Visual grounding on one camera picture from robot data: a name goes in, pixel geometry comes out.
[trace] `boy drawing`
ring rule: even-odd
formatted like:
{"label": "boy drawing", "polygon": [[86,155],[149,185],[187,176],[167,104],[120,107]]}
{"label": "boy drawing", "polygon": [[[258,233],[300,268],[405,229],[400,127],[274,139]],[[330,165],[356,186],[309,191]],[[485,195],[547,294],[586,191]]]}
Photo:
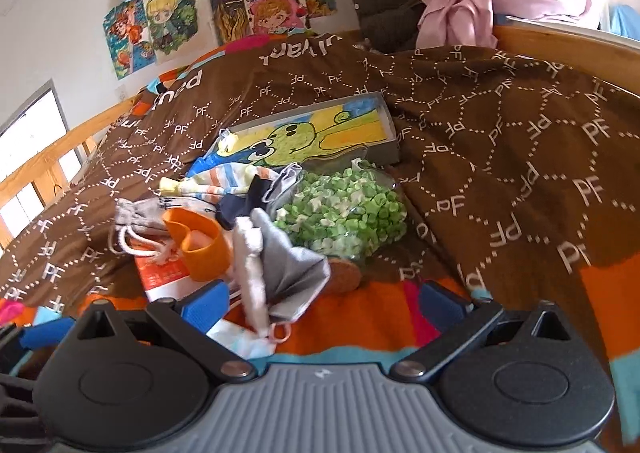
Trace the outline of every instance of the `boy drawing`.
{"label": "boy drawing", "polygon": [[174,42],[178,29],[171,23],[171,16],[178,8],[178,0],[149,0],[146,17],[151,26],[156,48],[163,49]]}

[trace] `wooden bed rail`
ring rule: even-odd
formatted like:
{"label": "wooden bed rail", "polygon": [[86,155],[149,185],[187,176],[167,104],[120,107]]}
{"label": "wooden bed rail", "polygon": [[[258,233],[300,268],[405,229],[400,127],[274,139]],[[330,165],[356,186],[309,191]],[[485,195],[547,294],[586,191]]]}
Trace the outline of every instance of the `wooden bed rail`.
{"label": "wooden bed rail", "polygon": [[495,26],[494,35],[500,50],[564,63],[640,96],[640,51],[620,36],[604,40],[538,25]]}
{"label": "wooden bed rail", "polygon": [[[25,164],[0,182],[0,208],[15,197],[27,184],[32,184],[42,205],[46,208],[56,195],[68,188],[68,181],[60,167],[60,158],[76,147],[82,147],[86,156],[96,147],[94,135],[116,121],[133,106],[134,99],[127,99],[83,122],[64,137],[47,146]],[[11,232],[0,216],[0,245],[6,249],[13,240]]]}

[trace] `blue foam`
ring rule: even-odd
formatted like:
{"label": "blue foam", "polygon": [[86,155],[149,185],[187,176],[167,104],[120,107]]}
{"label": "blue foam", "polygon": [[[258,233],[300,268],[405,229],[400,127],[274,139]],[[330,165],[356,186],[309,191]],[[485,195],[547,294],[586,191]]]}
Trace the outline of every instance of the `blue foam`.
{"label": "blue foam", "polygon": [[227,312],[229,312],[229,287],[224,281],[218,281],[215,287],[185,305],[180,316],[206,334]]}
{"label": "blue foam", "polygon": [[466,317],[465,309],[429,284],[420,286],[418,307],[422,315],[437,331],[446,332]]}
{"label": "blue foam", "polygon": [[75,323],[73,318],[60,318],[42,325],[27,327],[22,331],[20,344],[28,350],[58,345]]}

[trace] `face mask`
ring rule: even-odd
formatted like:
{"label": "face mask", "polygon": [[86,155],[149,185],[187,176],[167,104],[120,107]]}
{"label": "face mask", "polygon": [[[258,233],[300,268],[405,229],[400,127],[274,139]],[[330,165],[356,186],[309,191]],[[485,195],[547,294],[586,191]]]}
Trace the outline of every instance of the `face mask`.
{"label": "face mask", "polygon": [[253,226],[247,216],[238,216],[233,242],[234,278],[240,287],[244,315],[258,336],[265,338],[269,334],[270,321],[260,259],[262,232]]}
{"label": "face mask", "polygon": [[292,162],[291,164],[286,165],[276,179],[271,183],[271,187],[262,197],[262,201],[265,204],[273,202],[296,183],[300,172],[302,172],[302,168],[297,162]]}
{"label": "face mask", "polygon": [[[289,338],[297,321],[330,277],[325,256],[293,247],[262,209],[240,216],[234,228],[234,275],[247,322],[272,343]],[[276,337],[283,325],[284,336]]]}
{"label": "face mask", "polygon": [[207,336],[238,354],[242,359],[270,357],[276,351],[276,344],[273,341],[261,338],[251,330],[225,319],[221,319],[213,325],[207,332]]}
{"label": "face mask", "polygon": [[294,247],[286,233],[261,209],[250,219],[262,232],[264,285],[271,322],[294,323],[329,281],[326,256]]}

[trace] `brown comforter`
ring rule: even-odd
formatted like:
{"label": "brown comforter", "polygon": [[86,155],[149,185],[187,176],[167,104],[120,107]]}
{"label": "brown comforter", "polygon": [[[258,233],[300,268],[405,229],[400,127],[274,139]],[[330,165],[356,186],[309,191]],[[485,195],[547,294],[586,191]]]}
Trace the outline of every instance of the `brown comforter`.
{"label": "brown comforter", "polygon": [[191,70],[146,116],[123,118],[81,183],[14,240],[1,292],[68,313],[87,293],[142,295],[132,259],[106,246],[116,198],[153,195],[224,126],[376,90],[394,118],[402,160],[391,172],[414,223],[370,260],[370,278],[453,277],[514,309],[552,299],[603,359],[640,345],[638,319],[609,335],[592,306],[593,285],[613,282],[607,271],[640,248],[638,98],[559,64],[470,47],[387,56],[294,36]]}

